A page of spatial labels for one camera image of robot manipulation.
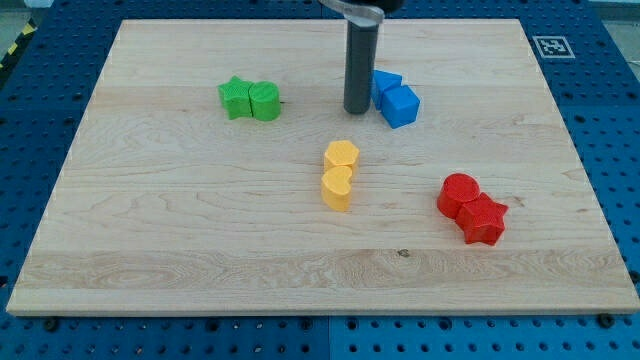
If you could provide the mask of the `black robot end mount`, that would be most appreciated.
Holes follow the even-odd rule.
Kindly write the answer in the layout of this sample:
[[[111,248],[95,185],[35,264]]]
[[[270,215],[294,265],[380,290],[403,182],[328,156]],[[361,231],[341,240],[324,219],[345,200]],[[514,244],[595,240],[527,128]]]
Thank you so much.
[[[399,10],[404,0],[319,0],[319,3],[356,25],[380,25],[387,14]]]

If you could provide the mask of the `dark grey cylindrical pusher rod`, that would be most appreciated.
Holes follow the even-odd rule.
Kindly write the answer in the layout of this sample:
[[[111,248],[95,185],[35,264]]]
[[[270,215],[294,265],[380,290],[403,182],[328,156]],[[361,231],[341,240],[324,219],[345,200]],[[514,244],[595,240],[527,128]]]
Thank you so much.
[[[343,107],[364,114],[370,107],[379,26],[347,23]]]

